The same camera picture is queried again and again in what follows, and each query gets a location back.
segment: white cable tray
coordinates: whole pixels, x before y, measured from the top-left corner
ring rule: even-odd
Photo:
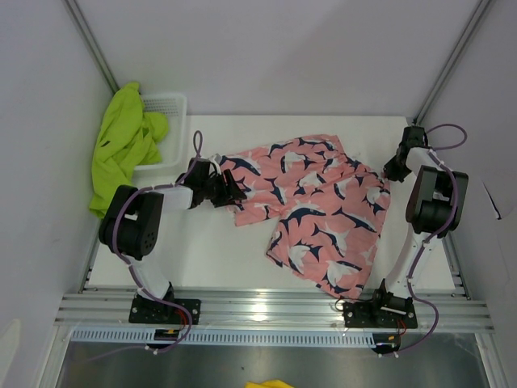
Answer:
[[[81,327],[72,341],[125,344],[168,344],[154,340],[155,329]],[[374,348],[372,333],[305,331],[231,331],[192,329],[182,342],[188,345],[283,346],[303,348]]]

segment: white wall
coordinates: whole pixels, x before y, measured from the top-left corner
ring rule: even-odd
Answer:
[[[90,157],[110,94],[57,0],[2,1],[0,58],[0,333],[21,319],[5,387],[24,388],[95,232]]]
[[[467,286],[488,301],[506,370],[517,386],[517,2],[498,0],[426,119],[463,125],[468,142],[443,157],[471,177],[456,245]],[[435,144],[459,136],[441,132]],[[505,218],[494,219],[490,191]]]
[[[477,0],[80,0],[119,83],[195,114],[415,115]]]

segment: red wire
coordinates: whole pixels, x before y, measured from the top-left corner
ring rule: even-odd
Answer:
[[[400,337],[402,337],[407,331],[407,326],[402,319],[400,320],[400,322],[402,324],[402,327],[404,327],[404,332],[402,334],[400,334]]]
[[[179,315],[179,317],[181,318],[183,329],[187,325],[187,317],[185,316],[185,313],[183,313],[181,310],[176,310],[176,314]]]

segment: green cloth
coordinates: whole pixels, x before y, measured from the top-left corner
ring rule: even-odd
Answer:
[[[169,132],[169,123],[162,113],[144,112],[138,87],[138,82],[131,82],[116,92],[95,143],[90,211],[100,218],[106,215],[116,189],[131,185],[135,166],[162,161],[156,143]]]

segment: gray floor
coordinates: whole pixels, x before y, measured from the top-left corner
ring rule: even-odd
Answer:
[[[71,344],[58,386],[242,388],[278,378],[296,388],[489,387],[473,335],[436,334],[399,359],[367,349],[184,345],[158,356],[133,349],[84,361],[121,346]]]

